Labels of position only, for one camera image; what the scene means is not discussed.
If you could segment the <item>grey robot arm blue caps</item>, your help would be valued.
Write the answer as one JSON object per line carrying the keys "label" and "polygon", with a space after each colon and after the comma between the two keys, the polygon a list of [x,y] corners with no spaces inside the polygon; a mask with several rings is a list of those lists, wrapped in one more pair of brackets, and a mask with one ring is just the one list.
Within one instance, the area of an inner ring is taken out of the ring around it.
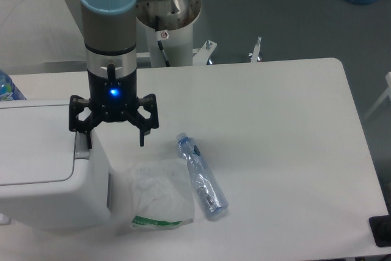
{"label": "grey robot arm blue caps", "polygon": [[69,129],[88,148],[93,129],[102,122],[129,122],[143,139],[158,128],[159,118],[155,94],[137,95],[137,6],[170,0],[79,1],[90,97],[71,96]]}

